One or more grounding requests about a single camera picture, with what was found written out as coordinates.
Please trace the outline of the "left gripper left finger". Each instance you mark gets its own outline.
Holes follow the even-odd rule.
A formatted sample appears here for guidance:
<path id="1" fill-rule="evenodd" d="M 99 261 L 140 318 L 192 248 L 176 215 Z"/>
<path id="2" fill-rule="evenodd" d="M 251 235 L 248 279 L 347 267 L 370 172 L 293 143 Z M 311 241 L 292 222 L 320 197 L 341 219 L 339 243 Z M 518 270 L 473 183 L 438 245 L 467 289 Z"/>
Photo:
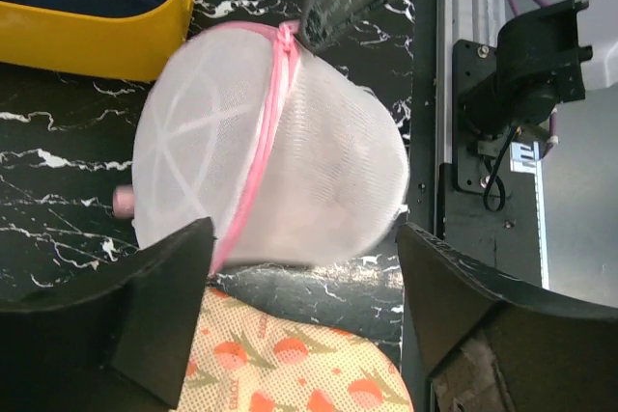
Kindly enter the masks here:
<path id="1" fill-rule="evenodd" d="M 2 301 L 2 410 L 177 408 L 213 244 L 202 218 L 100 271 Z"/>

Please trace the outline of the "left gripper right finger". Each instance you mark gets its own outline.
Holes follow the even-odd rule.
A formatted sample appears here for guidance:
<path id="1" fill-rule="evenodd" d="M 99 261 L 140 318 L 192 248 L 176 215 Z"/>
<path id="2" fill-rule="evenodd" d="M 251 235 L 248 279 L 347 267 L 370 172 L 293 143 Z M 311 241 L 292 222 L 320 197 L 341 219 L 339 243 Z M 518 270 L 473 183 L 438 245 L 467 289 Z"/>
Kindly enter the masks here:
<path id="1" fill-rule="evenodd" d="M 526 283 L 412 223 L 397 245 L 439 410 L 616 410 L 616 309 Z"/>

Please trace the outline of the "white mesh laundry bag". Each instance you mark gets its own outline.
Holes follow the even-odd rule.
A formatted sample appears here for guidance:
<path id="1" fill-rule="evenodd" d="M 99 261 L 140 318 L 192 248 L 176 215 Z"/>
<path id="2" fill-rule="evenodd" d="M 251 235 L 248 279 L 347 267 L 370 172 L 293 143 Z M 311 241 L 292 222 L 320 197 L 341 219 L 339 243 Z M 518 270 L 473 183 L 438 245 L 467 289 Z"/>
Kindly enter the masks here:
<path id="1" fill-rule="evenodd" d="M 226 22 L 170 57 L 138 122 L 131 183 L 113 197 L 141 248 L 208 217 L 212 272 L 320 266 L 390 232 L 409 178 L 399 129 L 297 28 Z"/>

